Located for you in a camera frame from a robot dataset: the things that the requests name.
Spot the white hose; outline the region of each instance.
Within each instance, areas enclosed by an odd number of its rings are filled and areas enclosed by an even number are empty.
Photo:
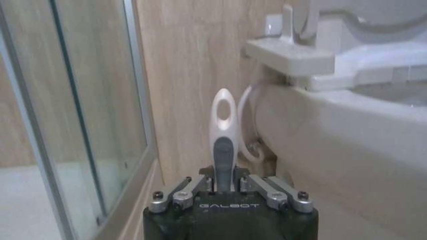
[[[245,141],[242,139],[242,131],[241,131],[241,121],[242,121],[242,109],[245,108],[245,104],[248,101],[248,97],[249,94],[252,92],[253,86],[249,85],[245,90],[244,93],[240,97],[240,101],[238,101],[238,105],[237,105],[237,121],[238,121],[238,130],[240,130],[240,134],[238,134],[238,150],[242,153],[244,157],[246,158],[246,160],[252,163],[261,163],[264,161],[264,152],[261,150],[261,148],[258,147],[257,150],[257,157],[253,156],[246,148],[246,144]]]

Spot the logo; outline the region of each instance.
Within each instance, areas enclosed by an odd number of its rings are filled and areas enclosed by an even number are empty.
[[[198,207],[202,209],[248,209],[257,208],[260,205],[257,203],[242,203],[242,204],[200,204]]]

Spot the bathroom floor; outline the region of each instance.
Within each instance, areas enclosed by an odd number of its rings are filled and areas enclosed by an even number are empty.
[[[0,168],[0,239],[61,239],[38,167]]]
[[[117,161],[97,162],[104,180],[104,193],[109,201],[121,190]],[[78,239],[90,239],[96,233],[98,205],[96,194],[88,191],[88,178],[78,162],[56,165],[60,185],[73,230]],[[0,168],[0,240],[58,240],[61,239],[52,205],[37,165]]]

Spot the glass shower door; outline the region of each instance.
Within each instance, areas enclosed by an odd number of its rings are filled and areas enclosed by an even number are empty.
[[[105,210],[146,147],[122,0],[57,0],[88,144]]]
[[[0,0],[10,81],[24,98],[34,158],[68,240],[93,238],[134,170],[154,157],[124,4]]]

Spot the toilet seat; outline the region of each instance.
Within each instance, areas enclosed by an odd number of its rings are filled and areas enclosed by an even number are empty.
[[[427,80],[425,0],[298,0],[245,52],[308,91]]]

